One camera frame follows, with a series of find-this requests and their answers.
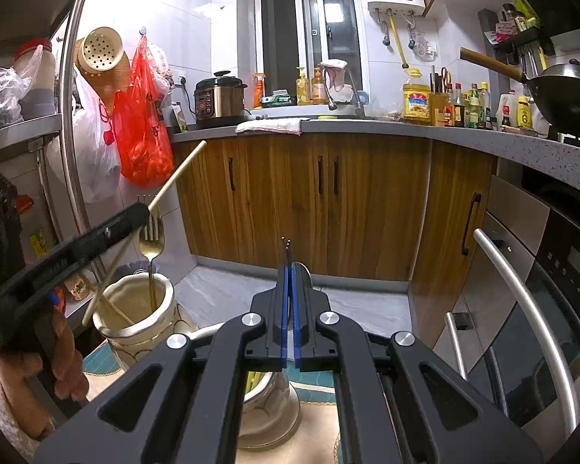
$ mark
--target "human hand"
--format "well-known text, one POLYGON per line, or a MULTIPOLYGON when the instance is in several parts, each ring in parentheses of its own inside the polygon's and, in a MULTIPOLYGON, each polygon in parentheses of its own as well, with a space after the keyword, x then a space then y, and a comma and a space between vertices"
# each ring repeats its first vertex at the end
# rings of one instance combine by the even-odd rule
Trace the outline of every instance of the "human hand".
MULTIPOLYGON (((73 332, 65 317, 57 311, 52 316, 56 334, 56 349, 52 371, 56 377, 54 390, 60 399, 71 396, 82 401, 88 393, 88 379, 82 370, 82 355, 75 350, 73 332)), ((0 354, 0 382, 13 417, 32 439, 37 439, 49 423, 49 413, 36 399, 25 379, 43 369, 41 356, 36 353, 0 354)))

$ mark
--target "chopstick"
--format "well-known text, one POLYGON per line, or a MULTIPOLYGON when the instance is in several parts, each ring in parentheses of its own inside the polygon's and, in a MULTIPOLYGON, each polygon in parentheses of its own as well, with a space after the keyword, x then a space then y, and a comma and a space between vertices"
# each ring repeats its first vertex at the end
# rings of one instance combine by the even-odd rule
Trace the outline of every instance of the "chopstick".
MULTIPOLYGON (((206 141, 202 140, 197 147, 193 148, 193 151, 189 154, 189 156, 187 156, 187 158, 183 161, 183 163, 178 166, 178 169, 176 169, 176 171, 174 171, 173 175, 170 176, 170 178, 165 182, 164 186, 161 187, 161 190, 159 190, 159 193, 157 193, 155 198, 152 199, 151 203, 148 205, 148 210, 150 212, 153 211, 153 209, 157 206, 157 204, 159 204, 161 197, 163 197, 163 195, 172 187, 172 185, 174 185, 174 183, 176 183, 176 181, 178 180, 178 178, 180 178, 181 174, 185 171, 187 166, 192 162, 192 160, 196 157, 196 155, 198 155, 198 153, 200 151, 202 151, 202 149, 205 146, 206 146, 206 141)), ((125 242, 123 242, 121 248, 118 251, 118 254, 116 255, 116 258, 114 258, 114 261, 111 263, 109 269, 107 270, 107 273, 105 274, 105 278, 103 279, 102 283, 97 287, 97 290, 96 290, 96 293, 94 293, 93 299, 90 300, 88 308, 86 309, 86 313, 84 314, 84 318, 82 319, 83 326, 88 325, 88 322, 90 321, 90 318, 92 317, 97 305, 99 304, 100 299, 104 299, 104 301, 107 301, 107 303, 112 305, 109 302, 109 300, 107 300, 107 298, 105 297, 103 292, 109 286, 109 282, 112 280, 112 277, 113 277, 114 273, 116 272, 116 269, 118 268, 118 264, 120 263, 122 257, 124 256, 125 252, 127 251, 128 245, 138 235, 140 235, 139 228, 134 230, 133 232, 131 232, 131 234, 128 236, 128 238, 125 240, 125 242)))

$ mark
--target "silver screw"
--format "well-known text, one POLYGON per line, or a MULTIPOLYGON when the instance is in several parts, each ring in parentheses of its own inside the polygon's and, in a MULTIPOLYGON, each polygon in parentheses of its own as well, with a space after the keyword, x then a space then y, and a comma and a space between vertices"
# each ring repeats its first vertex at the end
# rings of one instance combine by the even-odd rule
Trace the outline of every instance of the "silver screw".
POLYGON ((324 324, 335 324, 339 322, 339 315, 335 312, 331 312, 330 310, 328 310, 320 314, 320 320, 324 324))
POLYGON ((170 349, 182 349, 187 344, 187 337, 180 333, 171 334, 165 343, 170 349))
POLYGON ((261 321, 262 318, 260 317, 260 314, 256 314, 255 312, 248 312, 241 319, 241 322, 245 326, 256 326, 260 324, 261 321))
POLYGON ((415 336, 410 331, 398 331, 394 338, 403 347, 409 347, 415 343, 415 336))

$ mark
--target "wooden wok handle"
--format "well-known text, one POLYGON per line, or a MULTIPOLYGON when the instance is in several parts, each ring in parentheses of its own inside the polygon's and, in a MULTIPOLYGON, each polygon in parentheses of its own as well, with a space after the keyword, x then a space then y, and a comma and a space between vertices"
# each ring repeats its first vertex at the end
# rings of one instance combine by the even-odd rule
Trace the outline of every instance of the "wooden wok handle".
POLYGON ((479 52, 469 51, 462 47, 459 49, 459 58, 477 64, 478 66, 488 68, 493 72, 501 73, 517 82, 526 83, 526 75, 517 68, 509 66, 509 64, 501 63, 501 61, 493 59, 492 57, 487 57, 487 55, 480 54, 479 52))

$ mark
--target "oven control panel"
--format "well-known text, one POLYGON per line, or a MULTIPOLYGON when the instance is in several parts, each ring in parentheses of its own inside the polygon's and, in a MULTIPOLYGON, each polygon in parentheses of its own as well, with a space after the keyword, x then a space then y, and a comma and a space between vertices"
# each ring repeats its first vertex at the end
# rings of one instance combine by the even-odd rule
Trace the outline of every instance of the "oven control panel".
POLYGON ((554 209, 548 216, 537 262, 580 319, 580 228, 554 209))
POLYGON ((215 112, 213 91, 199 92, 195 95, 195 116, 199 119, 212 117, 215 112))

